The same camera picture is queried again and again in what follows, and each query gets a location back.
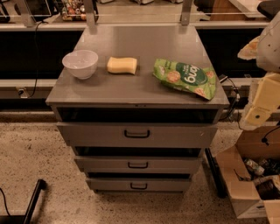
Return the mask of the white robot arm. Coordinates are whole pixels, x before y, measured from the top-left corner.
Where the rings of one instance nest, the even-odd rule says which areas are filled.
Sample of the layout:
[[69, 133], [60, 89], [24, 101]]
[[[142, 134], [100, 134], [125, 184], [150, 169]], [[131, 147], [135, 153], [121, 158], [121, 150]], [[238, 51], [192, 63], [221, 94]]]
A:
[[263, 125], [280, 106], [280, 12], [261, 35], [252, 39], [237, 54], [239, 59], [256, 59], [266, 74], [253, 80], [249, 89], [248, 104], [241, 115], [241, 126], [254, 130]]

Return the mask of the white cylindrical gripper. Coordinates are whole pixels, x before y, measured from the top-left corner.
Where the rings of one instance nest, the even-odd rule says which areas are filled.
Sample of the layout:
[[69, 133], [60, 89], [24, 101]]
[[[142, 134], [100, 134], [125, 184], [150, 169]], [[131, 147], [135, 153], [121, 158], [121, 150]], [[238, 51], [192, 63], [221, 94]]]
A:
[[[253, 38], [238, 52], [237, 57], [242, 60], [255, 60], [258, 43], [259, 38]], [[245, 108], [244, 122], [250, 126], [261, 126], [270, 118], [271, 112], [280, 106], [279, 73], [266, 73], [258, 81], [253, 105]]]

